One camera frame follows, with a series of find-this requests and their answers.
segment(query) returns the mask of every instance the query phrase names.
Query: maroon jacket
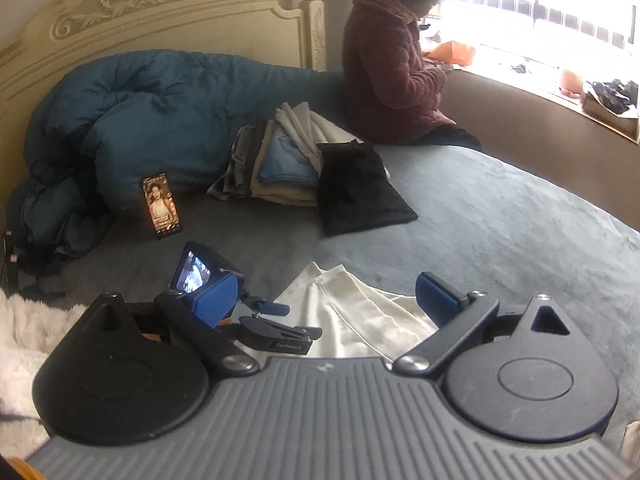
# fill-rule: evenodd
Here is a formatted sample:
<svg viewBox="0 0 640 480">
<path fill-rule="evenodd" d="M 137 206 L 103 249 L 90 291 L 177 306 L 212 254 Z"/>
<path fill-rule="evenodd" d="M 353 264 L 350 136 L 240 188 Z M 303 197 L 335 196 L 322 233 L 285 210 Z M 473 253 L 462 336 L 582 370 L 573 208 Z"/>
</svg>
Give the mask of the maroon jacket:
<svg viewBox="0 0 640 480">
<path fill-rule="evenodd" d="M 425 68 L 415 15 L 400 0 L 354 0 L 344 29 L 342 65 L 347 118 L 358 136 L 405 144 L 442 124 L 446 81 Z"/>
</svg>

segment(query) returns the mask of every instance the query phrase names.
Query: smartphone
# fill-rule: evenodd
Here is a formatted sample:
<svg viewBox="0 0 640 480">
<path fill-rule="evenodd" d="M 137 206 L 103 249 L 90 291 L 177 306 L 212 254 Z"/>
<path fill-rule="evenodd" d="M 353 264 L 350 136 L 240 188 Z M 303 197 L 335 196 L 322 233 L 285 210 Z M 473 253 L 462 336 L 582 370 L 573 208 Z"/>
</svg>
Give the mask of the smartphone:
<svg viewBox="0 0 640 480">
<path fill-rule="evenodd" d="M 174 195 L 169 188 L 169 180 L 164 173 L 142 179 L 146 209 L 158 238 L 164 238 L 182 231 Z"/>
</svg>

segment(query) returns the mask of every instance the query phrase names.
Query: hood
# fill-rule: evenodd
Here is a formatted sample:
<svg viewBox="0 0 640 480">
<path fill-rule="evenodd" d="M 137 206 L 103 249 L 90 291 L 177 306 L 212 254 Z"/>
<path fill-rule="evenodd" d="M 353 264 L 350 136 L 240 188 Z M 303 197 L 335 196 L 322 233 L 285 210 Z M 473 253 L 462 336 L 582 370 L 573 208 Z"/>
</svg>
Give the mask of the hood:
<svg viewBox="0 0 640 480">
<path fill-rule="evenodd" d="M 353 6 L 387 14 L 403 22 L 405 25 L 417 19 L 415 14 L 407 9 L 400 0 L 354 0 Z"/>
</svg>

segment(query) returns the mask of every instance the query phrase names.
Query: circular pad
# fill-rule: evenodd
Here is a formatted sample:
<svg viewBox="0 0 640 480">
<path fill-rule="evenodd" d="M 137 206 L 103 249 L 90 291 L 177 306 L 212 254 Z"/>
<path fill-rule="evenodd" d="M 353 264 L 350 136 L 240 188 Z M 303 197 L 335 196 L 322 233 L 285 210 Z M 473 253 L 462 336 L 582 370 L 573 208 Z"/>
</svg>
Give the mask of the circular pad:
<svg viewBox="0 0 640 480">
<path fill-rule="evenodd" d="M 183 423 L 200 407 L 208 387 L 205 367 L 187 350 L 140 334 L 102 332 L 57 348 L 33 392 L 53 433 L 96 446 L 122 446 Z"/>
<path fill-rule="evenodd" d="M 552 444 L 604 431 L 618 396 L 610 372 L 594 350 L 555 348 L 562 336 L 541 336 L 461 354 L 444 378 L 449 403 L 475 426 L 508 440 Z"/>
<path fill-rule="evenodd" d="M 548 359 L 515 359 L 498 371 L 498 382 L 510 394 L 529 400 L 562 397 L 574 385 L 571 372 Z"/>
</svg>

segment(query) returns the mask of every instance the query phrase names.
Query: gray blanket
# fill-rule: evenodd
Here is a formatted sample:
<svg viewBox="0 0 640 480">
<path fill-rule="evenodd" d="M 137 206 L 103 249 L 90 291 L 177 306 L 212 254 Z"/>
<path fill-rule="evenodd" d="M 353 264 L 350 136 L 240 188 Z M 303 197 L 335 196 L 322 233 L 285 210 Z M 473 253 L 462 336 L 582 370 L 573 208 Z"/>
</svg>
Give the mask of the gray blanket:
<svg viewBox="0 0 640 480">
<path fill-rule="evenodd" d="M 259 200 L 178 199 L 184 231 L 156 241 L 148 219 L 120 218 L 88 256 L 65 267 L 67 303 L 118 290 L 151 300 L 169 283 L 187 240 L 211 245 L 275 298 L 310 261 L 344 264 L 370 285 L 413 294 L 431 270 L 459 290 L 503 302 L 546 292 L 566 309 L 620 381 L 606 441 L 640 418 L 640 235 L 540 178 L 464 148 L 378 147 L 394 187 L 420 216 L 411 224 L 324 238 L 318 213 Z"/>
</svg>

